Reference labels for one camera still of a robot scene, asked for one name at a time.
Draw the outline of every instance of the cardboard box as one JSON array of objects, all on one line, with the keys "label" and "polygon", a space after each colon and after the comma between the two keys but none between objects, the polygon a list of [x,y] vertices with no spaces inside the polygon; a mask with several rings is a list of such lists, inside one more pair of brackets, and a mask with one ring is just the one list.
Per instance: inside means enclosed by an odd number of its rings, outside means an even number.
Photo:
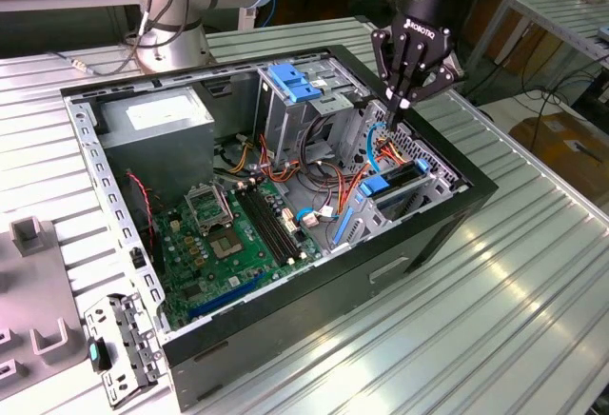
[{"label": "cardboard box", "polygon": [[[510,135],[529,149],[536,121],[527,118]],[[569,113],[541,118],[534,154],[597,206],[609,201],[609,145]]]}]

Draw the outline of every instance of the ram slot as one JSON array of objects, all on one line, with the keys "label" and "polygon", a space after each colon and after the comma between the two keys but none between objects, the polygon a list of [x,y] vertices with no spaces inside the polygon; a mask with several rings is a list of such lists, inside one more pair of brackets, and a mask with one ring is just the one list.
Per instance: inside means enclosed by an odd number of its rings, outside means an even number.
[{"label": "ram slot", "polygon": [[277,264],[285,266],[288,259],[295,259],[299,254],[298,248],[275,219],[263,196],[258,191],[240,192],[236,196]]}]

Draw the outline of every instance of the open computer tower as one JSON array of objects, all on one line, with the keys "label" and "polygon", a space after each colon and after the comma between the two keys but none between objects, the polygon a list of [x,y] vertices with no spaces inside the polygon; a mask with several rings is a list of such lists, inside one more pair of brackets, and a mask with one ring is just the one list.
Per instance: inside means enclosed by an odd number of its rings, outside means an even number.
[{"label": "open computer tower", "polygon": [[345,48],[62,91],[132,293],[86,312],[116,408],[182,410],[424,265],[496,186]]}]

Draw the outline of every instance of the workbench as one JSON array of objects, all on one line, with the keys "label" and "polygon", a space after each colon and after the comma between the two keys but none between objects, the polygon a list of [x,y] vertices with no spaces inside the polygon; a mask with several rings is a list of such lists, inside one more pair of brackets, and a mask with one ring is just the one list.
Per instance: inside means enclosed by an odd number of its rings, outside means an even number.
[{"label": "workbench", "polygon": [[[209,36],[219,61],[341,43],[355,19]],[[99,70],[118,47],[69,52]],[[139,74],[131,63],[125,74]],[[78,310],[129,293],[58,89],[99,80],[51,55],[0,60],[0,227],[55,224]],[[454,91],[417,111],[499,186],[433,260],[188,413],[583,413],[609,382],[609,220]],[[110,413],[89,362],[0,413]],[[176,413],[168,381],[116,413]]]}]

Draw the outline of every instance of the motherboard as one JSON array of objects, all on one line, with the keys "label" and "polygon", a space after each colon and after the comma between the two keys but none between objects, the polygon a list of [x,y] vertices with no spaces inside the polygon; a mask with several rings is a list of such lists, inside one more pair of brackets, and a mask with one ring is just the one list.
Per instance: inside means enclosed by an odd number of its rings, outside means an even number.
[{"label": "motherboard", "polygon": [[157,213],[164,259],[159,277],[171,328],[321,258],[291,216],[267,180],[231,191],[198,188],[175,208]]}]

